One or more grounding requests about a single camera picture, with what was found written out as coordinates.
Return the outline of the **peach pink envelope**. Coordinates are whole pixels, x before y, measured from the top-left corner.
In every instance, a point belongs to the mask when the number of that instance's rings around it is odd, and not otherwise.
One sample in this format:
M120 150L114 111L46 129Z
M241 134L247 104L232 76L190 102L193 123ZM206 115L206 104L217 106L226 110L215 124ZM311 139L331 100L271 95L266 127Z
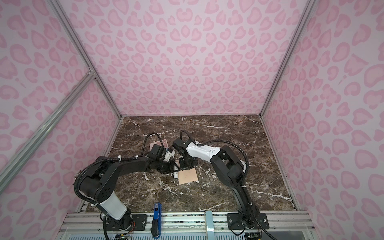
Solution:
M180 185L198 181L198 175L195 168L186 171L179 171L178 175L179 177L177 179Z

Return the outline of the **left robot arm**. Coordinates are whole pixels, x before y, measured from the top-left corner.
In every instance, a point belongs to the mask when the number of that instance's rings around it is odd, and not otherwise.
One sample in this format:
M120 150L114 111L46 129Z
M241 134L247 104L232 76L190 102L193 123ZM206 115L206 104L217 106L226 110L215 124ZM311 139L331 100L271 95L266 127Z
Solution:
M131 211L115 191L119 178L138 172L178 172L181 168L172 160L174 154L164 146L159 134L149 133L139 155L122 159L100 156L81 170L75 176L74 192L80 199L96 206L104 215L104 222L112 220L120 225L130 225Z

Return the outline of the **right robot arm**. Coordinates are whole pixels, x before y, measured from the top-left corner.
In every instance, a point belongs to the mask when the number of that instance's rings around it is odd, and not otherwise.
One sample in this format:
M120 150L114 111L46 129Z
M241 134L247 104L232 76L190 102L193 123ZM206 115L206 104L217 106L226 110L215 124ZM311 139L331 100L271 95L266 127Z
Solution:
M246 186L250 163L245 152L230 141L211 140L199 143L191 137L183 140L183 134L189 136L188 132L181 130L179 138L173 142L173 148L181 156L181 170L194 168L198 159L211 163L219 181L233 193L244 228L266 233L268 228L263 226L265 222L261 219L259 207L252 200Z

